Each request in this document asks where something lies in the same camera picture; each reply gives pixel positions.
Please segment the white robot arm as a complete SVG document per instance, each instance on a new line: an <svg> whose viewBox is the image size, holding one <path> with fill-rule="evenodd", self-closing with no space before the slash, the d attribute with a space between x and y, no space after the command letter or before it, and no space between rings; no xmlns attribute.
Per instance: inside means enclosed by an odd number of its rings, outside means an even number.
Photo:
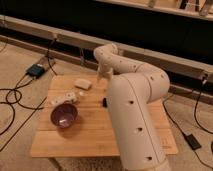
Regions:
<svg viewBox="0 0 213 171"><path fill-rule="evenodd" d="M109 80L106 101L122 165L126 171L172 171L147 104L167 94L167 73L123 57L114 44L94 49L97 75Z"/></svg>

